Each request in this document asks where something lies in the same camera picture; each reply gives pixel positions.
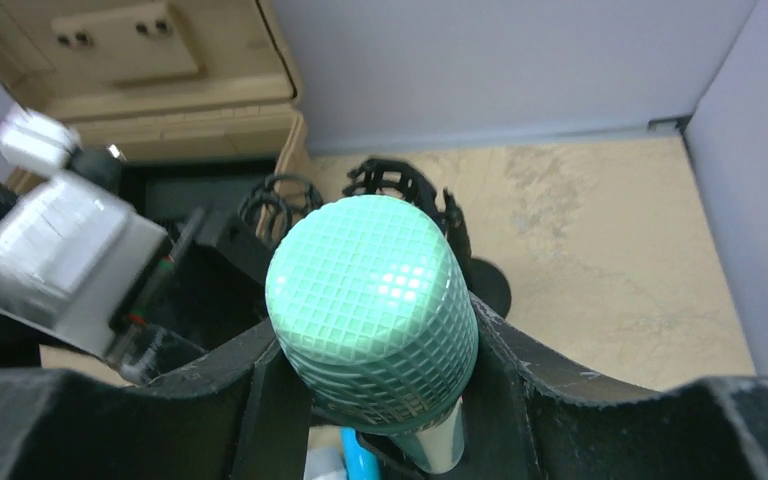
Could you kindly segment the blue microphone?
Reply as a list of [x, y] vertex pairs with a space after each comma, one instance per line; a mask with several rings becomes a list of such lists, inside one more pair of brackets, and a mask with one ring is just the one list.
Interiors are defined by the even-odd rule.
[[341, 428], [340, 438], [348, 480], [380, 480], [381, 472], [377, 458], [358, 440], [354, 429]]

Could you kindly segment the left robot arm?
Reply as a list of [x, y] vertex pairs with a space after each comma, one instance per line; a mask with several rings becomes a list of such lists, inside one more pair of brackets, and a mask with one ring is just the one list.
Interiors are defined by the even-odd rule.
[[82, 152], [0, 218], [0, 315], [145, 385], [267, 320], [271, 253], [227, 209], [141, 216], [121, 173]]

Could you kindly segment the mint green microphone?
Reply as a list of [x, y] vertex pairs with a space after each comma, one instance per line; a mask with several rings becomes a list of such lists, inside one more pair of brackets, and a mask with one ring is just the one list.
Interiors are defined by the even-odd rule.
[[275, 251], [265, 300], [324, 417], [389, 438], [427, 473], [457, 466], [479, 331], [458, 261], [427, 214], [385, 195], [324, 205]]

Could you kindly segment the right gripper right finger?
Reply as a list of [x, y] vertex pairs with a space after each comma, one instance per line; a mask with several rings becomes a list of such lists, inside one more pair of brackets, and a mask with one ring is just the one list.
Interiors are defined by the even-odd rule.
[[768, 479], [768, 377], [665, 392], [578, 364], [479, 299], [453, 479]]

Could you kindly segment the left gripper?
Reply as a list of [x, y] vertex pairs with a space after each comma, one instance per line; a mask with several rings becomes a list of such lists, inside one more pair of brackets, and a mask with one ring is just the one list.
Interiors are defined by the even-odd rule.
[[229, 210], [167, 222], [168, 240], [111, 321], [105, 361], [135, 385], [187, 365], [267, 320], [273, 250]]

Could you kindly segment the black tripod shock-mount stand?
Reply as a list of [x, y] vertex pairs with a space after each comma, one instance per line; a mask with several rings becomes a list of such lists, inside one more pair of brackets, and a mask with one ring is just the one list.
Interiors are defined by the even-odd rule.
[[237, 207], [237, 215], [275, 248], [299, 220], [323, 205], [321, 193], [307, 177], [280, 173], [257, 184]]

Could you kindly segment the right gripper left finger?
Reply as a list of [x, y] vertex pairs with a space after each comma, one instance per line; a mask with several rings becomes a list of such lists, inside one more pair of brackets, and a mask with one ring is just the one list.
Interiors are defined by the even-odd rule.
[[0, 479], [298, 479], [310, 416], [266, 323], [146, 387], [0, 370]]

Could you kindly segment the black stand holding blue microphone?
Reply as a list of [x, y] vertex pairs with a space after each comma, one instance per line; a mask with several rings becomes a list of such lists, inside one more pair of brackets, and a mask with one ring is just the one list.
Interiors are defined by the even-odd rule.
[[443, 207], [437, 205], [433, 183], [410, 162], [371, 156], [346, 174], [345, 197], [358, 195], [395, 196], [417, 207], [431, 218], [447, 240], [463, 273], [467, 287], [487, 306], [506, 318], [512, 305], [510, 283], [499, 267], [473, 255], [465, 214], [447, 188]]

